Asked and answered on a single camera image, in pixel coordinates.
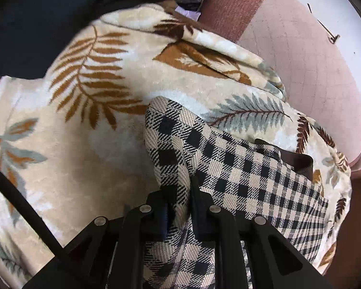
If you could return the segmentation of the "black beige checkered garment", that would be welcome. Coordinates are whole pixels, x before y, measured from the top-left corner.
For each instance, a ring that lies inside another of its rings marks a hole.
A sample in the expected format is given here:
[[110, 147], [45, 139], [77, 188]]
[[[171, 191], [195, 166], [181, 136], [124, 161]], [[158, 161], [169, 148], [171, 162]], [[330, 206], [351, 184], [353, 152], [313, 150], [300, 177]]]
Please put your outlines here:
[[328, 201], [313, 182], [310, 156], [209, 127], [166, 97], [151, 100], [145, 146], [161, 188], [176, 189], [164, 241], [148, 243], [144, 288], [213, 288], [214, 247], [195, 238], [188, 209], [196, 177], [214, 204], [250, 219], [264, 216], [309, 262], [325, 233]]

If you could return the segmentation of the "beige leaf-pattern fleece blanket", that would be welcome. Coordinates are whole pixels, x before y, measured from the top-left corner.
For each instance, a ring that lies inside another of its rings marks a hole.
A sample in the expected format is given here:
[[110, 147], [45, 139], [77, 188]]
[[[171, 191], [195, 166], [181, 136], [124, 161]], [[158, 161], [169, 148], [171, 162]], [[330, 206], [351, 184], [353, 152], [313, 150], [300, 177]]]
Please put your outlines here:
[[145, 146], [156, 97], [249, 143], [312, 158], [328, 208], [310, 263], [325, 273], [351, 200], [345, 156], [288, 104], [262, 58], [159, 5], [103, 15], [43, 78], [0, 78], [0, 171], [65, 245], [92, 219], [120, 217], [160, 188]]

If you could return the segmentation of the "pink bolster pillow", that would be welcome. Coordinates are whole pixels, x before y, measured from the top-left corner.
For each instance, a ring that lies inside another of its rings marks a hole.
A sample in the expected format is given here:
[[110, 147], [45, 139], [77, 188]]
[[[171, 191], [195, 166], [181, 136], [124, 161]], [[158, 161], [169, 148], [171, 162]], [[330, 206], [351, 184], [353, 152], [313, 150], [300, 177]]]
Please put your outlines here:
[[298, 0], [204, 0], [200, 22], [263, 58], [288, 102], [315, 119], [351, 165], [361, 159], [361, 95], [339, 49]]

